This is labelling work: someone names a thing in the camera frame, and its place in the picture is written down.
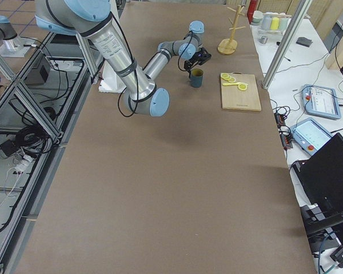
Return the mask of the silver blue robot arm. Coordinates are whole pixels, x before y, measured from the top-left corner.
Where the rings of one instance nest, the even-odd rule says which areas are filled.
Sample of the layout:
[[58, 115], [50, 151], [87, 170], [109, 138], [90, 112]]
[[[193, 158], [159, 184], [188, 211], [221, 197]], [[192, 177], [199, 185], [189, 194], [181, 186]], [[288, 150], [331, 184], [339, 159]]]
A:
[[131, 53], [123, 31], [117, 24], [109, 1], [36, 1], [37, 26], [49, 32], [77, 35], [91, 40], [101, 56], [125, 84], [125, 105], [132, 114], [163, 116], [169, 107], [169, 93], [157, 87], [155, 78], [174, 56], [185, 61], [184, 71], [191, 73], [211, 55], [202, 45], [204, 24], [192, 21], [182, 40], [163, 42], [142, 68]]
[[2, 57], [23, 58], [29, 51], [26, 47], [27, 39], [23, 39], [13, 28], [6, 16], [0, 15], [0, 55]]

